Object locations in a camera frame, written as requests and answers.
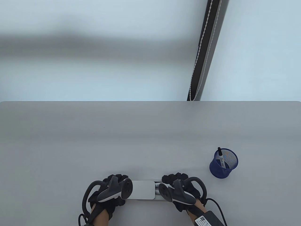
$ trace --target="label sticker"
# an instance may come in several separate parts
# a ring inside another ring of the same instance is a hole
[[[198,226],[212,226],[211,224],[209,224],[209,222],[206,220],[204,216],[200,216],[195,220],[195,222]]]

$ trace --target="marker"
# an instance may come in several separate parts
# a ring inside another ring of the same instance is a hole
[[[217,150],[219,151],[219,160],[221,162],[221,166],[225,169],[226,165],[225,165],[225,162],[224,162],[224,157],[223,157],[222,150],[221,150],[220,147],[218,147]]]

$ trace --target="human hand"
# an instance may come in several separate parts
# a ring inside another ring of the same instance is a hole
[[[177,173],[177,174],[170,174],[170,175],[164,175],[162,177],[162,182],[165,184],[170,184],[173,187],[173,182],[177,179],[184,181],[188,178],[187,174],[181,174],[181,173]],[[186,183],[185,186],[183,187],[183,190],[185,192],[190,193],[191,195],[193,195],[196,199],[200,200],[200,192],[192,185],[191,182]],[[183,203],[180,202],[175,202],[173,201],[173,204],[176,206],[177,210],[182,212],[183,210],[186,210],[189,205],[185,205]]]
[[[97,196],[105,191],[108,187],[108,184],[111,180],[111,178],[113,176],[116,176],[118,178],[118,182],[120,183],[121,181],[123,181],[124,179],[128,178],[127,175],[121,175],[121,174],[117,174],[117,175],[110,175],[107,178],[105,178],[103,180],[103,182],[105,183],[103,186],[100,186],[98,191],[95,191],[90,198],[88,199],[88,202],[90,203],[90,207],[92,208],[94,205],[94,209],[93,212],[91,214],[93,215],[98,215],[100,214],[104,209],[107,210],[108,215],[109,215],[109,219],[112,218],[113,216],[113,212],[115,211],[115,207],[116,206],[123,206],[125,204],[125,200],[121,199],[121,197],[118,197],[116,199],[110,199],[106,202],[98,202],[97,201]]]

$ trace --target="blue mesh pen holder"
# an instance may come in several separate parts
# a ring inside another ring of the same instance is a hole
[[[229,176],[231,171],[237,167],[238,158],[237,155],[230,149],[222,148],[221,150],[223,153],[226,168],[223,168],[221,166],[221,162],[219,160],[219,151],[217,150],[214,153],[214,157],[212,162],[210,163],[209,169],[213,176],[223,179]]]

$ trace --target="black cable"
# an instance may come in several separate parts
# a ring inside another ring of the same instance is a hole
[[[80,224],[80,217],[83,217],[83,219],[85,220],[85,222],[87,223],[87,218],[85,217],[85,215],[83,213],[81,213],[79,216],[78,216],[78,226],[81,226]]]
[[[225,220],[223,211],[222,211],[222,209],[220,208],[220,206],[218,205],[218,203],[217,203],[214,199],[211,199],[211,198],[207,198],[206,200],[207,200],[207,201],[208,201],[208,200],[211,200],[211,201],[213,201],[213,202],[217,205],[217,207],[219,208],[219,211],[221,212],[221,215],[222,215],[222,218],[223,218],[223,220],[224,220],[225,226],[228,226],[227,223],[226,223],[226,220]]]

